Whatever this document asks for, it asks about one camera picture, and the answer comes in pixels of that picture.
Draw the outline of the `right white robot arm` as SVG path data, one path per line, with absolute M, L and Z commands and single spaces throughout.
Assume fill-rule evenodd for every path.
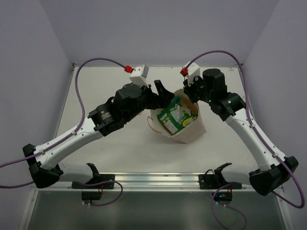
M 287 157 L 256 123 L 244 100 L 227 90 L 225 76 L 219 69 L 207 69 L 202 75 L 188 77 L 183 82 L 184 93 L 196 103 L 206 102 L 211 110 L 226 122 L 243 141 L 256 161 L 257 169 L 225 163 L 214 171 L 214 184 L 225 188 L 230 183 L 248 184 L 266 196 L 288 181 L 298 167 L 294 156 Z

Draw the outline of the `green snack pouch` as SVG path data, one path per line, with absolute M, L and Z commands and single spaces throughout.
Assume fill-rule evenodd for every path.
M 198 113 L 184 103 L 180 97 L 175 96 L 169 106 L 158 115 L 158 121 L 172 134 L 175 135 L 190 125 L 198 117 Z

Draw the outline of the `beige paper bag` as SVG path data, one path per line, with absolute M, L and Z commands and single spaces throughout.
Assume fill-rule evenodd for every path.
M 176 134 L 171 134 L 171 132 L 158 121 L 157 115 L 161 113 L 162 109 L 150 110 L 150 119 L 152 120 L 152 125 L 147 121 L 149 127 L 156 133 L 159 133 L 160 136 L 165 138 L 178 141 L 181 143 L 192 143 L 198 137 L 202 136 L 205 132 L 205 126 L 202 121 L 199 105 L 197 103 L 192 103 L 188 96 L 184 93 L 183 89 L 179 89 L 174 92 L 175 96 L 178 96 L 183 100 L 184 103 L 188 103 L 188 108 L 192 112 L 196 112 L 196 120 L 188 124 L 181 131 Z

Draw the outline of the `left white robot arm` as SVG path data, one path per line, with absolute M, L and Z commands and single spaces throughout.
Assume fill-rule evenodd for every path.
M 126 84 L 76 127 L 45 144 L 24 146 L 23 152 L 36 187 L 47 188 L 60 181 L 97 187 L 102 178 L 93 163 L 75 165 L 63 160 L 90 142 L 123 128 L 143 110 L 167 108 L 174 93 L 166 90 L 160 80 L 155 80 L 154 84 L 157 93 L 150 86 Z

